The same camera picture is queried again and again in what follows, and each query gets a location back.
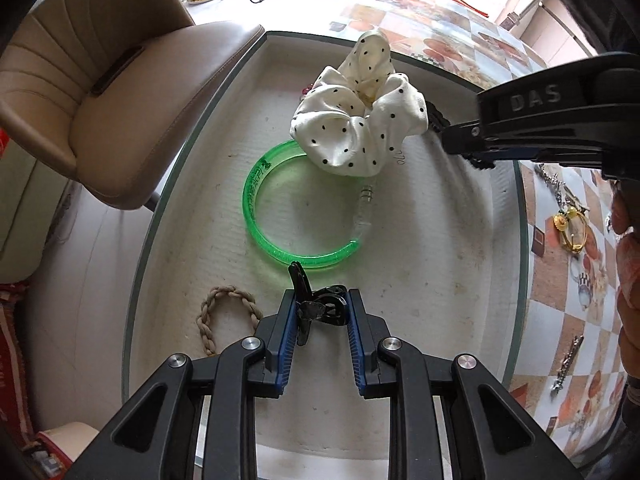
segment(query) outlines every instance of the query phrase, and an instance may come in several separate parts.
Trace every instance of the red item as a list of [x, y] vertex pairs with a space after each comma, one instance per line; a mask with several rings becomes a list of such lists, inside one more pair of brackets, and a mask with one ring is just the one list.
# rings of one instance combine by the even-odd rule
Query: red item
[[306, 95], [311, 92], [311, 89], [314, 87], [314, 84], [311, 83], [309, 86], [307, 86], [305, 89], [303, 89], [302, 91], [302, 95], [300, 96], [300, 102], [302, 102], [302, 99], [304, 99], [306, 97]]
[[480, 14], [481, 16], [484, 16], [485, 18], [489, 17], [489, 15], [486, 12], [483, 12], [482, 10], [476, 9], [475, 7], [469, 5], [465, 0], [453, 0], [453, 1], [456, 2], [457, 4], [465, 6], [467, 9], [471, 9], [471, 10], [477, 12], [478, 14]]
[[24, 295], [29, 288], [26, 281], [15, 283], [0, 283], [0, 301], [16, 304], [24, 299]]
[[0, 158], [2, 158], [2, 154], [9, 143], [9, 136], [6, 134], [2, 128], [0, 128]]
[[0, 300], [0, 417], [21, 448], [33, 437], [24, 376], [24, 362], [14, 330], [14, 303]]
[[56, 444], [47, 436], [46, 433], [38, 433], [36, 435], [36, 440], [42, 443], [42, 445], [49, 452], [49, 455], [55, 459], [60, 468], [59, 474], [53, 476], [49, 480], [62, 480], [62, 478], [64, 478], [65, 476], [65, 473], [69, 470], [69, 468], [71, 468], [73, 464], [72, 460], [65, 454], [64, 451], [56, 446]]

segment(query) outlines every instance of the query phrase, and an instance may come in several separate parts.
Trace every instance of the green plastic ring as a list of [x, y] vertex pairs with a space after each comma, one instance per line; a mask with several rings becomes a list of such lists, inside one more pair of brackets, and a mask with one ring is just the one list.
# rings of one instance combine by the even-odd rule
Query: green plastic ring
[[299, 156], [306, 156], [306, 153], [295, 140], [283, 142], [261, 156], [258, 162], [252, 167], [244, 183], [244, 189], [242, 190], [242, 214], [244, 215], [246, 226], [258, 244], [258, 247], [279, 262], [287, 265], [291, 262], [300, 262], [302, 266], [307, 269], [329, 267], [343, 261], [357, 251], [361, 245], [360, 240], [357, 238], [350, 240], [344, 247], [332, 253], [301, 256], [299, 254], [287, 253], [287, 251], [283, 251], [268, 241], [264, 234], [262, 234], [262, 231], [260, 231], [258, 223], [255, 221], [255, 203], [258, 197], [258, 190], [264, 179], [279, 165]]

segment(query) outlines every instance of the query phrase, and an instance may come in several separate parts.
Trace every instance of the chair backrest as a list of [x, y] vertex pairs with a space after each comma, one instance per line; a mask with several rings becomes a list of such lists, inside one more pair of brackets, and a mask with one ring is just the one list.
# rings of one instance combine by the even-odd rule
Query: chair backrest
[[44, 0], [0, 57], [0, 126], [75, 178], [69, 135], [92, 86], [127, 49], [190, 25], [180, 0]]

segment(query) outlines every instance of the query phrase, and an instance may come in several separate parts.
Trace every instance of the black cord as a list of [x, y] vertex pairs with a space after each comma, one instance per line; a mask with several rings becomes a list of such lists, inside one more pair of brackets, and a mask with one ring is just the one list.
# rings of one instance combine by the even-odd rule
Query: black cord
[[[451, 126], [451, 121], [449, 121], [440, 111], [435, 107], [435, 105], [429, 101], [425, 101], [427, 105], [427, 117], [429, 118], [429, 122], [431, 123], [431, 128], [437, 134], [440, 134], [444, 131], [445, 128]], [[482, 158], [478, 158], [471, 153], [467, 153], [462, 155], [462, 158], [468, 160], [468, 162], [476, 168], [476, 170], [492, 170], [495, 168], [495, 164], [492, 160], [482, 160]]]

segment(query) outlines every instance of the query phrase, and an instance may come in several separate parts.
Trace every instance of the gold bracelet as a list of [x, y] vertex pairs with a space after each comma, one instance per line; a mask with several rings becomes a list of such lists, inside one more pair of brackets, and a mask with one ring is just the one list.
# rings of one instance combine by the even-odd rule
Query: gold bracelet
[[[573, 218], [579, 218], [580, 222], [582, 222], [582, 241], [579, 244], [574, 243], [574, 234], [567, 235], [569, 231], [569, 222]], [[554, 226], [560, 233], [563, 241], [564, 247], [571, 251], [573, 254], [579, 254], [584, 246], [587, 244], [587, 227], [588, 221], [587, 218], [576, 209], [574, 206], [569, 206], [566, 211], [560, 210], [558, 214], [554, 215]]]

